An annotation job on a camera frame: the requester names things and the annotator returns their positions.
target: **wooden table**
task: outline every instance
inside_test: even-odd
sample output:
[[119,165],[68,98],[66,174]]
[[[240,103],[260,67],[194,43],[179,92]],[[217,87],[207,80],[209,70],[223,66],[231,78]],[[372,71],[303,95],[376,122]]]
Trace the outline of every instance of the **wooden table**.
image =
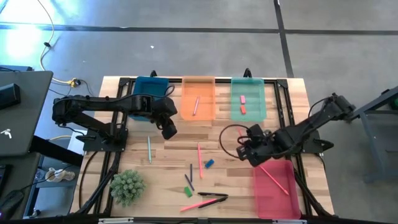
[[[115,97],[120,77],[104,77],[99,96]],[[289,91],[295,122],[307,117],[309,104],[304,80],[289,78]],[[147,188],[143,196],[131,207],[122,208],[113,205],[112,217],[212,217],[212,218],[257,218],[254,208],[254,193],[252,189],[252,167],[248,161],[234,159],[224,153],[219,144],[220,131],[227,125],[236,123],[229,119],[230,84],[216,84],[216,119],[214,121],[184,121],[179,114],[172,117],[178,133],[165,141],[154,124],[127,119],[129,138],[126,150],[122,153],[119,172],[126,169],[138,170],[144,177]],[[265,85],[267,118],[260,124],[271,131],[279,127],[276,110],[275,93],[272,85]],[[179,110],[181,85],[175,84],[171,98]],[[110,122],[112,113],[96,112],[95,118],[102,122]],[[242,123],[250,126],[253,123]],[[147,137],[151,138],[152,163],[148,161]],[[234,128],[223,135],[223,144],[229,152],[235,154],[238,132]],[[202,160],[213,159],[215,163],[210,169],[204,170],[204,178],[199,177],[197,143],[201,145]],[[83,160],[80,173],[83,172],[91,153]],[[83,182],[83,203],[90,197],[98,185],[104,152],[99,152],[92,160]],[[326,211],[333,213],[325,171],[319,158],[302,154],[308,188]],[[184,174],[189,175],[189,166],[193,164],[194,195],[191,198],[183,192],[187,186]],[[71,212],[78,210],[78,188]],[[300,209],[305,213],[300,188],[296,185]],[[106,205],[108,187],[104,191],[101,212]],[[225,202],[217,203],[203,209],[192,209],[180,213],[181,207],[207,200],[196,195],[196,192],[218,192],[229,195]]]

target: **translucent plastic bin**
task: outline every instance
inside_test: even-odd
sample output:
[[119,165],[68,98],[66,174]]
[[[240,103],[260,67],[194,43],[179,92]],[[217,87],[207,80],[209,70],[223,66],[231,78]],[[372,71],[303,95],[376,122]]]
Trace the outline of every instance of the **translucent plastic bin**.
[[[156,96],[164,96],[168,85],[168,78],[137,77],[132,94],[150,94]],[[136,121],[149,121],[147,118],[144,118],[142,116],[130,115],[130,118]]]
[[214,77],[183,77],[181,117],[187,121],[214,120],[216,118],[215,86]]
[[[275,178],[278,185],[260,168],[263,167]],[[297,197],[293,164],[287,160],[267,161],[254,168],[254,196],[259,218],[265,219],[299,219],[301,211]]]
[[[241,96],[246,102],[241,103]],[[242,114],[241,106],[246,109]],[[261,78],[232,78],[231,81],[231,119],[234,121],[263,121],[266,113],[264,80]]]

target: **green bin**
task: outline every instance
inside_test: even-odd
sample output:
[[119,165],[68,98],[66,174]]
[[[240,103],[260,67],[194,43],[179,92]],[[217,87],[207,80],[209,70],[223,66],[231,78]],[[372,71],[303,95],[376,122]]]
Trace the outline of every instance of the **green bin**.
[[[242,114],[241,106],[246,109]],[[266,113],[264,80],[261,78],[232,78],[231,81],[231,119],[234,121],[263,121]]]

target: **yellow cable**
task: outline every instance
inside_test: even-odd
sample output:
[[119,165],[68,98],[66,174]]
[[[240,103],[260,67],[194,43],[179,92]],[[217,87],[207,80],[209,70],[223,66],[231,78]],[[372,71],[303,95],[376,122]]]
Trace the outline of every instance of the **yellow cable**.
[[[38,1],[39,4],[42,6],[42,8],[44,9],[45,13],[47,13],[47,15],[48,15],[48,17],[49,17],[49,19],[50,19],[50,22],[51,22],[51,27],[52,27],[51,37],[50,37],[49,41],[47,41],[47,43],[50,43],[51,40],[52,40],[52,38],[54,37],[54,31],[55,31],[55,29],[54,29],[54,23],[53,23],[53,21],[52,21],[52,18],[51,18],[51,16],[50,16],[49,12],[48,12],[48,11],[46,10],[46,8],[43,6],[43,4],[40,2],[40,0],[37,0],[37,1]],[[42,54],[40,55],[40,66],[42,67],[42,70],[43,70],[43,71],[45,71],[45,68],[44,68],[44,66],[43,66],[43,58],[44,58],[44,55],[45,55],[44,52],[45,52],[45,49],[46,49],[46,48],[47,48],[47,46],[44,46],[43,51],[42,51]],[[58,80],[58,79],[56,79],[56,78],[52,78],[52,80],[54,80],[54,81],[56,81],[56,82],[69,84],[72,88],[73,88],[73,87],[76,87],[75,79],[76,79],[76,78],[74,78],[74,79],[72,79],[72,80],[69,80],[69,81],[62,81],[62,80]]]
[[60,138],[72,138],[72,136],[57,136],[57,137],[51,138],[50,141],[60,139]]

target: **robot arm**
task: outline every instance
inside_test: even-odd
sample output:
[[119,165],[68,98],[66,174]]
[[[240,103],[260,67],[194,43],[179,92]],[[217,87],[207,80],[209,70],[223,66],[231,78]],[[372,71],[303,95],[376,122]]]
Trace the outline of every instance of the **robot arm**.
[[279,159],[300,153],[303,143],[312,132],[329,121],[344,119],[354,110],[354,105],[343,96],[334,93],[324,100],[319,112],[299,124],[278,129],[273,133],[263,132],[258,124],[251,126],[247,130],[248,140],[236,149],[239,159],[242,161],[247,159],[253,167],[256,167],[272,157]]
[[171,116],[177,114],[174,102],[169,97],[155,100],[149,95],[129,95],[122,98],[66,96],[54,100],[52,119],[55,124],[75,123],[88,129],[94,129],[107,141],[121,138],[117,124],[102,123],[84,111],[118,111],[134,116],[143,116],[162,130],[165,139],[170,139],[177,130]]

